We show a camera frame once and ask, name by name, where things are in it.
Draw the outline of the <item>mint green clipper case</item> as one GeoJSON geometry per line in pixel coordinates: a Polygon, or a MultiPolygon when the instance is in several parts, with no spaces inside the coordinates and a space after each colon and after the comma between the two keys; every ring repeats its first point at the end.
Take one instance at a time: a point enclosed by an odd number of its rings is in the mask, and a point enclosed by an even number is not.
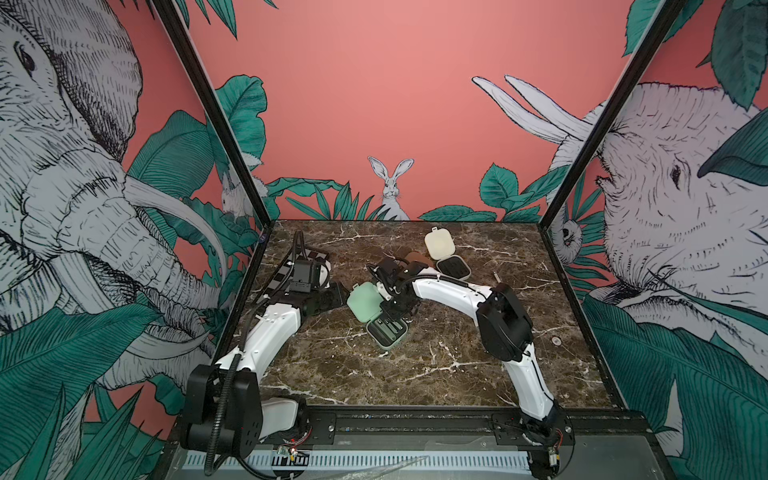
{"type": "Polygon", "coordinates": [[[356,284],[347,298],[347,306],[354,317],[364,325],[368,335],[379,348],[390,350],[406,336],[408,326],[394,313],[387,312],[388,303],[379,289],[370,282],[356,284]]]}

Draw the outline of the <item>cream clipper case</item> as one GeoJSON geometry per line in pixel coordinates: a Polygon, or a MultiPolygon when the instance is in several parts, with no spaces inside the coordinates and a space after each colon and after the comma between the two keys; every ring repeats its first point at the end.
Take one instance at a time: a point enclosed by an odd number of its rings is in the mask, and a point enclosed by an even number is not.
{"type": "Polygon", "coordinates": [[[433,227],[425,235],[424,241],[429,256],[440,273],[458,280],[467,280],[471,276],[467,263],[456,254],[454,240],[447,229],[433,227]]]}

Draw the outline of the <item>brown clipper case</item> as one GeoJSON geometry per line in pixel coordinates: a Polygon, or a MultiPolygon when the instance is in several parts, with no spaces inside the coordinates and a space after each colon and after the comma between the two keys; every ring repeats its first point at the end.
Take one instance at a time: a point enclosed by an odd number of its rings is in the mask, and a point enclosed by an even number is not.
{"type": "Polygon", "coordinates": [[[434,261],[429,256],[417,251],[408,252],[405,255],[405,260],[407,262],[420,262],[427,265],[430,268],[434,267],[434,261]]]}

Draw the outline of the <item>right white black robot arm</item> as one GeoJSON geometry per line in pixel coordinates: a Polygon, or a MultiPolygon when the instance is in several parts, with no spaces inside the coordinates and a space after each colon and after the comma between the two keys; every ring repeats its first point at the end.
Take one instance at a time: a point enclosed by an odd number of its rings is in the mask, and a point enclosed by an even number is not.
{"type": "Polygon", "coordinates": [[[556,429],[559,405],[538,365],[533,322],[508,285],[472,284],[418,261],[403,265],[385,258],[366,268],[376,286],[386,293],[385,305],[397,313],[408,312],[419,301],[426,300],[473,320],[483,348],[502,362],[515,387],[522,427],[544,436],[556,429]]]}

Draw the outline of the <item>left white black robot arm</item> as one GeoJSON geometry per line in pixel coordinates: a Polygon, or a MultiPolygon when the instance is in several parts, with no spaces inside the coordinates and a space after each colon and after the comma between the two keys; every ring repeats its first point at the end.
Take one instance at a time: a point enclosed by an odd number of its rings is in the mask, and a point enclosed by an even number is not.
{"type": "Polygon", "coordinates": [[[328,261],[307,254],[296,231],[286,256],[288,270],[275,271],[275,287],[262,290],[257,316],[236,346],[190,375],[182,409],[180,444],[204,453],[203,473],[211,476],[230,458],[244,463],[255,446],[275,435],[296,445],[310,435],[304,402],[263,400],[260,381],[283,345],[305,320],[346,304],[348,290],[330,278],[328,261]]]}

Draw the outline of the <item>black white checkerboard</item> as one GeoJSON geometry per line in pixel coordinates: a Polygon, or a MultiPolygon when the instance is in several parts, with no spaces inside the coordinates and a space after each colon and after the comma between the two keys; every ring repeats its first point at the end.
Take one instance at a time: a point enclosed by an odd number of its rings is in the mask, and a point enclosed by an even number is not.
{"type": "Polygon", "coordinates": [[[280,266],[273,272],[265,286],[260,290],[255,303],[257,308],[266,307],[269,304],[280,302],[286,298],[291,273],[294,264],[299,259],[325,260],[330,263],[330,254],[310,247],[304,247],[303,252],[300,252],[298,247],[292,247],[280,266]]]}

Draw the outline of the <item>white perforated strip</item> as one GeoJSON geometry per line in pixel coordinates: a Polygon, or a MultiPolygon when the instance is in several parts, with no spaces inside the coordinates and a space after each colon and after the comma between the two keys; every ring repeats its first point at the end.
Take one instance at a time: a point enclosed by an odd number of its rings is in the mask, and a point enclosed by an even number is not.
{"type": "Polygon", "coordinates": [[[366,451],[313,450],[294,456],[255,451],[248,465],[274,474],[283,471],[356,471],[403,464],[418,471],[479,471],[528,474],[528,455],[519,451],[366,451]]]}

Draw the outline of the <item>black aluminium front rail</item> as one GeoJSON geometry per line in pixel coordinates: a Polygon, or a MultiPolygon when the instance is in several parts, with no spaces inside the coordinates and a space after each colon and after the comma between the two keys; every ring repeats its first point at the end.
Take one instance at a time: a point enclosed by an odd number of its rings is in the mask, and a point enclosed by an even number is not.
{"type": "Polygon", "coordinates": [[[633,411],[566,409],[546,428],[525,420],[514,407],[333,406],[302,405],[295,416],[277,411],[236,413],[219,439],[223,451],[258,446],[340,446],[345,439],[416,438],[454,440],[489,437],[498,446],[521,450],[574,446],[589,435],[644,435],[648,423],[633,411]]]}

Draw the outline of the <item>left black frame post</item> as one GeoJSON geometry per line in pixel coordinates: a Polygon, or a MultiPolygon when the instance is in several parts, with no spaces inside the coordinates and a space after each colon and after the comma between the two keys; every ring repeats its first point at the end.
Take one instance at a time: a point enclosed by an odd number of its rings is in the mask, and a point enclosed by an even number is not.
{"type": "Polygon", "coordinates": [[[233,130],[221,107],[215,89],[210,83],[210,79],[196,53],[194,45],[186,31],[186,27],[182,23],[182,18],[179,16],[176,3],[168,0],[154,0],[152,4],[158,13],[161,23],[173,44],[199,100],[203,105],[204,111],[210,120],[218,139],[222,143],[222,147],[228,160],[232,163],[256,218],[263,226],[271,228],[273,221],[270,219],[266,207],[261,200],[261,196],[256,190],[253,183],[253,176],[244,162],[242,151],[239,148],[233,130]]]}

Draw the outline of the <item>black frame post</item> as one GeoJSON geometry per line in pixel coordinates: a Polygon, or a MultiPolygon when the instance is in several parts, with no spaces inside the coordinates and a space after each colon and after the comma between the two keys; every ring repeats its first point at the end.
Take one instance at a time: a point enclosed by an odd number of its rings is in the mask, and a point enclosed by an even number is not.
{"type": "Polygon", "coordinates": [[[263,226],[271,228],[273,221],[270,219],[266,207],[261,200],[261,196],[256,190],[253,183],[253,176],[244,162],[242,151],[239,148],[233,130],[221,107],[215,89],[210,83],[210,79],[196,53],[194,45],[186,31],[186,27],[182,23],[182,18],[179,16],[176,3],[168,0],[154,0],[152,4],[158,13],[161,23],[173,44],[199,100],[203,105],[204,111],[210,120],[218,139],[222,143],[222,147],[228,160],[232,163],[256,218],[263,226]]]}
{"type": "Polygon", "coordinates": [[[664,38],[686,4],[687,2],[684,0],[667,0],[661,1],[658,5],[631,60],[606,102],[603,112],[599,116],[595,126],[576,156],[576,159],[569,168],[553,201],[537,224],[541,233],[545,233],[551,226],[556,214],[567,200],[571,190],[575,187],[587,166],[595,157],[597,148],[605,139],[614,121],[631,96],[633,89],[645,73],[647,67],[663,43],[664,38]]]}

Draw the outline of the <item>right black frame post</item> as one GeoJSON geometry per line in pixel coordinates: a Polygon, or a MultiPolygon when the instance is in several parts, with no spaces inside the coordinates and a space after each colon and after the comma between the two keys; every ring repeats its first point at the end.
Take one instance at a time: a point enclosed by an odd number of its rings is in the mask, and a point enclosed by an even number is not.
{"type": "Polygon", "coordinates": [[[667,0],[661,1],[658,5],[631,60],[606,102],[603,112],[599,116],[595,126],[576,156],[576,159],[569,168],[553,201],[537,224],[541,233],[545,233],[551,226],[556,214],[567,200],[571,190],[575,187],[587,166],[595,157],[597,148],[605,139],[614,121],[631,96],[633,89],[645,73],[647,67],[663,43],[664,38],[686,4],[687,2],[684,0],[667,0]]]}

